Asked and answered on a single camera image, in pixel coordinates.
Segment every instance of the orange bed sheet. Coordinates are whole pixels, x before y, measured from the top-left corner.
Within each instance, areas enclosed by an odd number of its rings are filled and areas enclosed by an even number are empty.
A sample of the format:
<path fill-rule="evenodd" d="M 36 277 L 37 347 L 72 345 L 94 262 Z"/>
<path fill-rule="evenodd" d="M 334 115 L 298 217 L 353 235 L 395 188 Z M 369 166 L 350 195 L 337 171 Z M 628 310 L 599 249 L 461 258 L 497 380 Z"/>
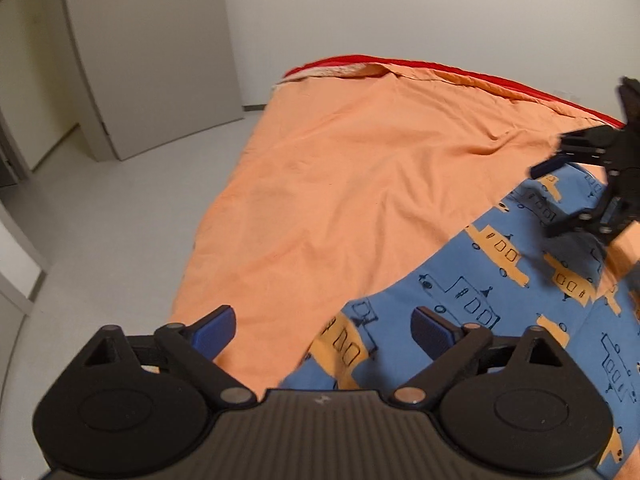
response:
<path fill-rule="evenodd" d="M 231 304 L 238 332 L 218 364 L 261 393 L 344 303 L 414 270 L 548 157 L 560 133 L 602 123 L 618 125 L 435 64 L 350 57 L 297 69 L 202 219 L 172 320 Z M 635 225 L 610 248 L 601 290 L 639 254 Z M 617 478 L 640 478 L 638 447 Z"/>

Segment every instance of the red fabric edge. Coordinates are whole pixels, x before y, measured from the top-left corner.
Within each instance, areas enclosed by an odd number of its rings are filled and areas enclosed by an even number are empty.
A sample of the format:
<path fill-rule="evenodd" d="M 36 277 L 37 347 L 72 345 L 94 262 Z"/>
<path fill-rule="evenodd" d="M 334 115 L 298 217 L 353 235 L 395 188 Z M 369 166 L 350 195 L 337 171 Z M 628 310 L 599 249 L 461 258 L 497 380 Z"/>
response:
<path fill-rule="evenodd" d="M 577 105 L 575 103 L 572 103 L 571 101 L 565 101 L 564 99 L 556 97 L 555 95 L 541 92 L 540 90 L 536 90 L 535 88 L 532 88 L 530 86 L 523 85 L 522 83 L 518 83 L 517 81 L 511 81 L 509 79 L 504 79 L 501 77 L 497 77 L 495 75 L 469 72 L 467 70 L 462 70 L 461 68 L 440 65 L 439 63 L 432 63 L 427 61 L 411 61 L 406 59 L 387 59 L 384 57 L 364 56 L 363 54 L 351 54 L 350 56 L 328 57 L 326 59 L 320 59 L 318 61 L 314 61 L 312 63 L 308 63 L 303 66 L 297 66 L 289 70 L 284 75 L 284 77 L 288 77 L 290 75 L 301 72 L 308 68 L 316 68 L 316 67 L 322 67 L 322 66 L 341 66 L 341 65 L 349 65 L 354 63 L 384 63 L 384 64 L 394 64 L 394 65 L 400 65 L 400 66 L 409 66 L 412 68 L 431 68 L 433 70 L 441 70 L 443 72 L 450 72 L 453 74 L 475 77 L 477 79 L 482 79 L 484 81 L 499 85 L 509 90 L 521 92 L 523 94 L 526 94 L 528 96 L 531 96 L 537 99 L 542 99 L 545 101 L 556 101 L 559 103 L 564 103 L 566 105 L 572 106 L 574 108 L 578 108 L 578 110 L 582 110 L 584 112 L 590 113 L 596 116 L 597 118 L 617 128 L 621 128 L 622 126 L 624 126 L 624 123 L 620 122 L 619 120 L 613 117 L 609 117 L 608 115 L 597 112 L 596 110 L 591 110 L 590 108 L 585 108 L 584 106 Z"/>

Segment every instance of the floor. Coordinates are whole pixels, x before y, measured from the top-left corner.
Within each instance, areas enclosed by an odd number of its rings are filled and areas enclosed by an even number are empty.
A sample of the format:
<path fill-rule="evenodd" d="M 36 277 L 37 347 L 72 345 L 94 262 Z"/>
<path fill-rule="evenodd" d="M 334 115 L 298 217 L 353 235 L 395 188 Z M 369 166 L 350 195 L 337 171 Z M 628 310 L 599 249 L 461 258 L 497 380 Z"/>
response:
<path fill-rule="evenodd" d="M 95 162 L 79 133 L 0 200 L 52 263 L 20 332 L 0 410 L 0 478 L 47 469 L 31 433 L 37 402 L 95 330 L 151 333 L 172 299 L 207 206 L 261 112 L 124 162 Z"/>

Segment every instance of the gray door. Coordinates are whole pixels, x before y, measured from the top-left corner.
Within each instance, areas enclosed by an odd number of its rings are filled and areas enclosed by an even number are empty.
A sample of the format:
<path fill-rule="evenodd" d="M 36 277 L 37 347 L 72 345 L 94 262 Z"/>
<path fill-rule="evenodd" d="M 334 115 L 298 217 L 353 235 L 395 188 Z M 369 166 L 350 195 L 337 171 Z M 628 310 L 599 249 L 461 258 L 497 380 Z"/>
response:
<path fill-rule="evenodd" d="M 242 116 L 225 0 L 66 0 L 119 158 Z"/>

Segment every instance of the ribbed gray surface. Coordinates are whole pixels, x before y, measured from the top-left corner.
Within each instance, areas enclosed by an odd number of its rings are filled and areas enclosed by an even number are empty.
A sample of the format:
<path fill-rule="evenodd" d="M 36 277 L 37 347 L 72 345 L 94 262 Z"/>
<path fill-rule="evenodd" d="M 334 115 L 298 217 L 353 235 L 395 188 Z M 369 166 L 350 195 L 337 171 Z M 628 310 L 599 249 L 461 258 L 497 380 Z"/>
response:
<path fill-rule="evenodd" d="M 77 480 L 55 473 L 48 480 Z M 446 446 L 429 418 L 375 392 L 271 392 L 220 417 L 187 459 L 148 480 L 505 480 Z M 567 480 L 596 480 L 581 472 Z"/>

